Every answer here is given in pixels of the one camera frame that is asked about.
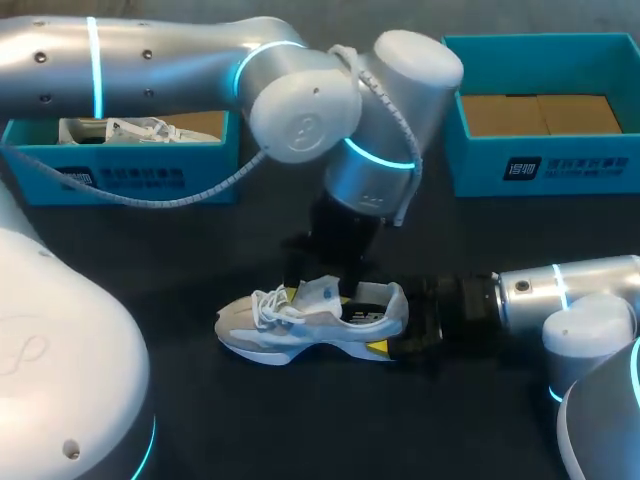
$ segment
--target black table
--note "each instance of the black table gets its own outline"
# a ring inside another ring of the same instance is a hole
[[[506,271],[639,252],[640,198],[456,200],[440,149],[389,272]],[[312,350],[284,368],[231,355],[215,312],[279,282],[278,243],[305,227],[322,165],[269,163],[233,207],[29,209],[49,247],[114,293],[147,340],[161,479],[566,479],[531,370],[454,359],[420,369]]]

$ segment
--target shoe tongue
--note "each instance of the shoe tongue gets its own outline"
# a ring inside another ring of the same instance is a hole
[[[336,318],[342,316],[342,304],[337,277],[326,275],[298,287],[291,306],[304,313],[331,312]]]

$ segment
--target brown cardboard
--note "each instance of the brown cardboard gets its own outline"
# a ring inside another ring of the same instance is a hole
[[[602,95],[539,95],[551,135],[622,133],[607,98]]]
[[[603,95],[466,95],[462,105],[474,137],[622,133]]]
[[[206,133],[221,140],[224,136],[225,112],[185,113],[159,118],[176,128]]]
[[[466,95],[462,105],[474,137],[549,134],[535,96]]]

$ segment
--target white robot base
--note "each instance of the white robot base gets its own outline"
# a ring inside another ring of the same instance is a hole
[[[142,480],[156,425],[127,310],[39,241],[0,183],[0,476]]]

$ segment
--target white sneaker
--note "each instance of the white sneaker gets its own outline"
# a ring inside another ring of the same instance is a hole
[[[367,348],[404,331],[409,305],[397,283],[360,283],[355,297],[340,299],[339,279],[302,283],[293,301],[284,286],[256,290],[218,312],[215,331],[227,348],[249,360],[285,365],[308,347],[325,343],[366,360],[388,360]]]
[[[63,118],[58,124],[60,145],[126,143],[219,143],[213,135],[184,130],[153,117],[95,120]]]

